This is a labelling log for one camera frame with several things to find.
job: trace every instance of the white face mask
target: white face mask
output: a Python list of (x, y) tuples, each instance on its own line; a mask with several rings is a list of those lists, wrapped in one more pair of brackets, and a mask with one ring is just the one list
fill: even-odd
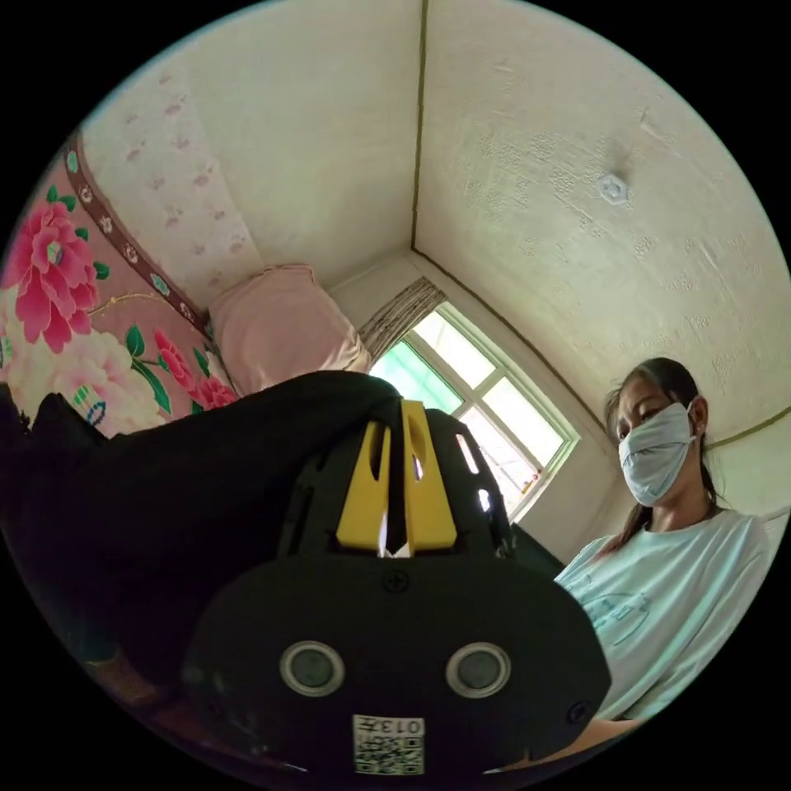
[(676, 483), (695, 441), (689, 412), (682, 404), (671, 404), (630, 431), (619, 445), (626, 484), (640, 505), (653, 506)]

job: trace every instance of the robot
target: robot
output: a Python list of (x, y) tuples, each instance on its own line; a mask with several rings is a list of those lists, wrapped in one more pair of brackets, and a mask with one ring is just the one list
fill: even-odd
[(276, 559), (203, 613), (186, 693), (238, 751), (350, 789), (549, 756), (611, 679), (587, 615), (510, 536), (467, 427), (399, 400), (306, 463)]

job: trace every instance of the ceiling light fixture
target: ceiling light fixture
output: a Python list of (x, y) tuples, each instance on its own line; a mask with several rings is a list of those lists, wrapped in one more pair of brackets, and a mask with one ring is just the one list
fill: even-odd
[(599, 195), (613, 206), (621, 206), (629, 200), (629, 187), (613, 173), (602, 176), (598, 186)]

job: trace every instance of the qr code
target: qr code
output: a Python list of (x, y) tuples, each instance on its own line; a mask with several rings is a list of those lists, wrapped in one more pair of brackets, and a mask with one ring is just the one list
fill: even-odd
[(421, 775), (424, 726), (419, 720), (356, 717), (354, 764), (362, 775)]
[(355, 763), (364, 775), (421, 775), (423, 739), (373, 736), (360, 740)]

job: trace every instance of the woman's ear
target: woman's ear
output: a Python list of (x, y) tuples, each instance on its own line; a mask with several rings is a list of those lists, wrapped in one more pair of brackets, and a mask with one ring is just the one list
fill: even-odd
[(702, 395), (699, 395), (693, 402), (690, 418), (695, 436), (702, 437), (709, 427), (709, 402)]

